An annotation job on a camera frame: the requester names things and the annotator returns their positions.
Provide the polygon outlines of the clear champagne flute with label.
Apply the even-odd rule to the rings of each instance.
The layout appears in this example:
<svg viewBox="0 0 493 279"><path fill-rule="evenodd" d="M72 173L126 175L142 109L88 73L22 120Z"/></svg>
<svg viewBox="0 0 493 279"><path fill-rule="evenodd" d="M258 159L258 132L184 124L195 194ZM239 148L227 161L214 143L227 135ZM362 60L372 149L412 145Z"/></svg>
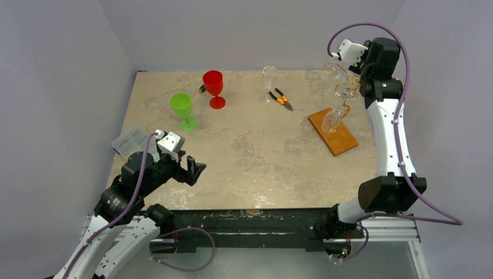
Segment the clear champagne flute with label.
<svg viewBox="0 0 493 279"><path fill-rule="evenodd" d="M349 104L350 101L358 98L359 87L360 82L358 81L352 83L341 83L335 86L334 93L336 96L342 99L342 102L339 106L331 109L325 114L321 124L322 132L326 134L331 134L337 131L337 128L342 123L342 120L351 111L351 107Z"/></svg>

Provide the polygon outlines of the wooden rack base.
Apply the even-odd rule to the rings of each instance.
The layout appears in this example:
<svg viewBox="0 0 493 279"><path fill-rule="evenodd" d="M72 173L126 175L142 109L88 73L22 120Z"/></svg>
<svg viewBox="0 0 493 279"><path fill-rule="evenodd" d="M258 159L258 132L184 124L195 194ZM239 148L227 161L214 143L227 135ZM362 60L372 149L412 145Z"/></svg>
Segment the wooden rack base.
<svg viewBox="0 0 493 279"><path fill-rule="evenodd" d="M344 113L344 110L334 112L332 108L327 108L308 116L309 123L333 156L338 156L359 145L342 122Z"/></svg>

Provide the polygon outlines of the gold wire glass rack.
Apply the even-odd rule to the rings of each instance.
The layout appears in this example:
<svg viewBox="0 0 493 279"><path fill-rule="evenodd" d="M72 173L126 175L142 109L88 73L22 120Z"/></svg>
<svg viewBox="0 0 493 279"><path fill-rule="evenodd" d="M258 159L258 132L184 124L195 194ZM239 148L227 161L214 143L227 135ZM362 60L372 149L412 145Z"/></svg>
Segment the gold wire glass rack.
<svg viewBox="0 0 493 279"><path fill-rule="evenodd" d="M323 70L326 74L328 74L330 77L332 77L335 80L335 85L341 83L352 83L356 81L360 82L360 77L357 74L353 74L344 66L334 61L330 61L324 64Z"/></svg>

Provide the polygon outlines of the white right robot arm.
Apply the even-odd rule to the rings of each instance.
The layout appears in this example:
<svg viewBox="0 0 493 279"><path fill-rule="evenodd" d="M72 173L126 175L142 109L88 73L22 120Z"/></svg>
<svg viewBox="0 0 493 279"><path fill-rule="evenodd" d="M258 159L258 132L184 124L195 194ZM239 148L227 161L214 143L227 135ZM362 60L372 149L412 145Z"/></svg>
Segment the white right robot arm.
<svg viewBox="0 0 493 279"><path fill-rule="evenodd" d="M416 175L408 152L401 103L403 84L392 76L400 54L398 43L389 38L363 44L344 39L334 53L360 77L359 93L364 98L378 154L376 177L361 183L357 197L339 204L337 214L326 221L327 231L335 237L368 214L407 211L418 197L405 180L406 175L418 193L427 188L426 179Z"/></svg>

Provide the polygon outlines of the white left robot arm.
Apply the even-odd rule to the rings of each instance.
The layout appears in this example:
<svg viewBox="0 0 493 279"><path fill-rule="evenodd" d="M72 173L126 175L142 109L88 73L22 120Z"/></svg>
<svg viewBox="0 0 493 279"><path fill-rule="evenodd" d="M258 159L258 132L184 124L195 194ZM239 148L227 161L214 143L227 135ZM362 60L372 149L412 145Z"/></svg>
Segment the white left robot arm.
<svg viewBox="0 0 493 279"><path fill-rule="evenodd" d="M174 213L160 204L144 209L144 199L170 179L194 185L205 169L191 156L184 169L168 154L157 162L148 152L132 154L101 194L82 240L54 277L110 278L150 240L177 238Z"/></svg>

